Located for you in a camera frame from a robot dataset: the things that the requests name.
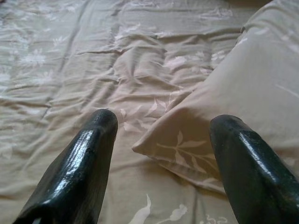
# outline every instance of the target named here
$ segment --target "beige pillow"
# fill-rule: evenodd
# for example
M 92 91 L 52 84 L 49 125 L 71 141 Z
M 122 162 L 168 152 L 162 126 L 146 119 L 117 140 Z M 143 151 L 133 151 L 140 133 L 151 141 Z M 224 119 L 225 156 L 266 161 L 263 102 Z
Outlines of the beige pillow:
M 299 2 L 273 1 L 197 89 L 133 146 L 171 172 L 224 192 L 209 139 L 220 114 L 241 118 L 299 174 Z

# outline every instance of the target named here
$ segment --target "bedsheet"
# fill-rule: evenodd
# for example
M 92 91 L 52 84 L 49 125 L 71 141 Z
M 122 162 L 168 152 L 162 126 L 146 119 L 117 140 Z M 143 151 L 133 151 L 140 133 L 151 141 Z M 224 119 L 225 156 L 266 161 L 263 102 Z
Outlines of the bedsheet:
M 236 223 L 224 195 L 132 145 L 203 82 L 261 2 L 7 0 L 0 5 L 0 222 L 96 109 L 118 117 L 99 223 Z

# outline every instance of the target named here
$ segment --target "dark green object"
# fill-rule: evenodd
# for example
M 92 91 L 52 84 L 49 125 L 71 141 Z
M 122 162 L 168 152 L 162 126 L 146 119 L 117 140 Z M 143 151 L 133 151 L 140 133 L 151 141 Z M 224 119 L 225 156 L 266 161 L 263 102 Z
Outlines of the dark green object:
M 299 183 L 256 132 L 221 115 L 210 137 L 239 224 L 299 224 Z
M 116 132 L 112 112 L 93 113 L 50 164 L 14 224 L 96 224 Z

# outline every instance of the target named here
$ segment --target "pillow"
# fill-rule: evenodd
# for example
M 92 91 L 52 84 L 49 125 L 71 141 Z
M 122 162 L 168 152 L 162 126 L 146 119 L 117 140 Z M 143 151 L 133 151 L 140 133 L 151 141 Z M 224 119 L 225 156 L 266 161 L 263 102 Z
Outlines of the pillow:
M 299 175 L 299 2 L 277 0 L 197 89 L 133 146 L 195 185 L 224 192 L 209 138 L 221 114 L 241 118 Z

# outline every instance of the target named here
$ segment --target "beige bedsheet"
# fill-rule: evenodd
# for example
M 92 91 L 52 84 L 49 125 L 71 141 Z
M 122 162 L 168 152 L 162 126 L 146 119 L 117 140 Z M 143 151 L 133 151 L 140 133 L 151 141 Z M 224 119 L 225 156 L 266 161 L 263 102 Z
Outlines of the beige bedsheet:
M 18 215 L 90 113 L 119 131 L 102 224 L 235 224 L 132 145 L 235 45 L 258 5 L 224 0 L 7 0 L 0 5 L 0 223 Z

